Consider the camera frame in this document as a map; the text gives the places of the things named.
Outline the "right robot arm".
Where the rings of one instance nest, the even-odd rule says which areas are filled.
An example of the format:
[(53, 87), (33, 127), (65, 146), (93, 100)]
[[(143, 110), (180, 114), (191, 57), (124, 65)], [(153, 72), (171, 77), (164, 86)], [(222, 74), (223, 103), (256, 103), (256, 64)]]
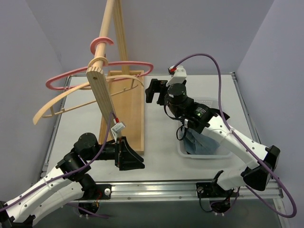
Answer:
[(219, 109), (209, 108), (187, 96), (185, 82), (166, 86), (166, 80), (152, 79), (145, 90), (146, 102), (151, 103), (159, 93), (158, 105), (170, 110), (170, 118), (179, 121), (184, 133), (193, 130), (199, 135), (215, 140), (240, 158), (245, 166), (231, 171), (219, 171), (212, 180), (211, 190), (222, 196), (228, 190), (248, 186), (264, 191), (271, 178), (270, 172), (277, 166), (280, 149), (267, 147), (233, 129), (225, 121), (229, 117)]

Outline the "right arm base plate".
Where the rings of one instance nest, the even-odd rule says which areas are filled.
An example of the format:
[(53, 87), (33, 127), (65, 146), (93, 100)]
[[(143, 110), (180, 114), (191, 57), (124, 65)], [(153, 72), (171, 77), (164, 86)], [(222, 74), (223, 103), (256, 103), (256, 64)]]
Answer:
[[(240, 190), (240, 188), (221, 190), (211, 182), (197, 182), (196, 188), (200, 208), (205, 213), (221, 214), (222, 216), (234, 205)], [(208, 199), (209, 208), (204, 208), (203, 199)]]

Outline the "pink plastic hanger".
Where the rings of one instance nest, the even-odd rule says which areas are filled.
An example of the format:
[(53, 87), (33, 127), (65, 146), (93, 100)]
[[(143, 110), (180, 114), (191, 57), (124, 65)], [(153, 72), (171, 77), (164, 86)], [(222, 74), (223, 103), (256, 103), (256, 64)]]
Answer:
[[(96, 48), (99, 44), (106, 44), (106, 45), (108, 44), (108, 45), (112, 46), (112, 45), (114, 45), (114, 42), (113, 42), (112, 39), (110, 39), (108, 37), (95, 38), (90, 44), (90, 51), (93, 55), (95, 54)], [(76, 73), (81, 73), (81, 72), (87, 71), (87, 69), (90, 69), (92, 67), (92, 65), (95, 64), (95, 62), (100, 62), (100, 61), (102, 61), (103, 66), (98, 67), (98, 69), (103, 69), (103, 67), (105, 67), (105, 66), (107, 67), (107, 66), (123, 66), (123, 65), (140, 65), (140, 66), (149, 67), (148, 71), (145, 71), (144, 73), (138, 75), (137, 77), (146, 76), (146, 75), (150, 74), (154, 69), (153, 64), (149, 63), (149, 62), (141, 62), (141, 61), (114, 61), (114, 62), (109, 62), (108, 59), (105, 56), (100, 56), (100, 57), (93, 58), (89, 62), (88, 66), (86, 66), (86, 67), (77, 68), (77, 69), (74, 69), (74, 70), (71, 70), (71, 71), (68, 71), (68, 72), (64, 72), (60, 75), (57, 75), (57, 76), (54, 76), (54, 77), (48, 79), (46, 81), (46, 87), (50, 90), (58, 90), (58, 91), (59, 90), (64, 90), (64, 89), (70, 89), (70, 87), (66, 88), (64, 86), (54, 87), (54, 86), (52, 86), (52, 83), (57, 81), (57, 80), (60, 80), (62, 78), (66, 78), (68, 76), (74, 75)]]

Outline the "beige plastic hanger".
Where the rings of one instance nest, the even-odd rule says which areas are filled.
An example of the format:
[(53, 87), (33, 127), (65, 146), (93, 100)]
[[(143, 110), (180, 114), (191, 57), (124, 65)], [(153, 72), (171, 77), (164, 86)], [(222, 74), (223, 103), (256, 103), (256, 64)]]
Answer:
[[(86, 71), (87, 68), (83, 67), (83, 68), (79, 68), (79, 69), (75, 69), (73, 71), (69, 71), (66, 72), (64, 74), (58, 75), (56, 77), (53, 77), (51, 79), (49, 79), (46, 82), (46, 85), (49, 89), (53, 89), (51, 83), (54, 81), (57, 81), (59, 79), (62, 78), (66, 78), (72, 75), (75, 75), (76, 73), (81, 73)], [(114, 87), (116, 86), (117, 89), (113, 89), (113, 91), (110, 92), (111, 96), (116, 96), (128, 91), (132, 91), (134, 89), (137, 89), (137, 87), (141, 86), (144, 87), (144, 79), (143, 77), (146, 76), (149, 73), (149, 71), (144, 72), (144, 71), (134, 71), (131, 72), (129, 75), (123, 75), (122, 73), (119, 73), (118, 71), (113, 71), (112, 73), (109, 72), (108, 75), (106, 76), (106, 81), (109, 85), (109, 87)], [(66, 97), (68, 97), (69, 95), (71, 95), (72, 93), (76, 92), (76, 91), (83, 91), (85, 95), (89, 94), (89, 91), (91, 91), (91, 87), (89, 85), (88, 82), (86, 83), (82, 83), (80, 85), (77, 86), (72, 86), (70, 88), (67, 87), (63, 87), (61, 88), (61, 90), (63, 91), (61, 94), (59, 94), (58, 96), (54, 97), (53, 99), (51, 99), (50, 101), (48, 101), (45, 105), (43, 105), (38, 111), (37, 113), (34, 115), (33, 117), (33, 124), (36, 125), (38, 123), (38, 121), (41, 118), (51, 118), (55, 115), (60, 115), (69, 111), (73, 111), (75, 109), (84, 107), (86, 105), (90, 105), (96, 102), (96, 99), (93, 98), (93, 95), (89, 95), (90, 98), (92, 98), (91, 101), (89, 101), (88, 99), (85, 99), (85, 103), (83, 104), (79, 104), (70, 108), (60, 108), (58, 111), (54, 110), (54, 105), (58, 102), (60, 102), (63, 99), (66, 99)]]

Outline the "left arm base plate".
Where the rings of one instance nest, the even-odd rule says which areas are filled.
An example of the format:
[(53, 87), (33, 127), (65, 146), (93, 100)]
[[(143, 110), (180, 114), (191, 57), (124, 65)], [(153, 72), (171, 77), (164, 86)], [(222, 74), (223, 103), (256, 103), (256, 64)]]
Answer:
[(97, 184), (90, 190), (86, 190), (80, 200), (85, 203), (78, 203), (78, 206), (89, 212), (96, 213), (99, 209), (101, 200), (109, 200), (111, 198), (111, 184)]

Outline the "light blue denim shirt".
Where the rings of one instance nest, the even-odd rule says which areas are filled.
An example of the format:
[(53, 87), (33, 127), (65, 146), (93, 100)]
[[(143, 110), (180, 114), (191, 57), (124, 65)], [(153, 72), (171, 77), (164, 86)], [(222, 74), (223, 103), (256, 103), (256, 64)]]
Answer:
[(185, 151), (194, 155), (213, 155), (219, 148), (219, 143), (205, 135), (188, 129), (183, 139)]

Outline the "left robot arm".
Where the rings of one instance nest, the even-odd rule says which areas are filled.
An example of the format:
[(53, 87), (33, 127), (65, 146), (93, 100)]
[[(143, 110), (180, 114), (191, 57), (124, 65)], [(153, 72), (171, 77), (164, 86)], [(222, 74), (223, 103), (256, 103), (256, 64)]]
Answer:
[(71, 201), (91, 199), (97, 193), (97, 184), (88, 174), (93, 160), (113, 160), (121, 171), (145, 167), (126, 137), (99, 144), (93, 133), (85, 133), (44, 178), (15, 199), (0, 203), (2, 227), (31, 228)]

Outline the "black skirt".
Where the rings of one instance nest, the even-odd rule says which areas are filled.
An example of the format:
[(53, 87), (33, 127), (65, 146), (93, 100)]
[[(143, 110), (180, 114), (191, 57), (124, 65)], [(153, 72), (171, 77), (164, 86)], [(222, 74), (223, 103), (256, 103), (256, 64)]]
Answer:
[(221, 116), (221, 117), (224, 117), (226, 120), (228, 120), (228, 119), (230, 118), (230, 116), (229, 116), (227, 113), (225, 113), (225, 112), (222, 112), (222, 113), (221, 113), (219, 109), (210, 108), (210, 111), (211, 111), (213, 114), (217, 114), (217, 115), (219, 115), (219, 116)]

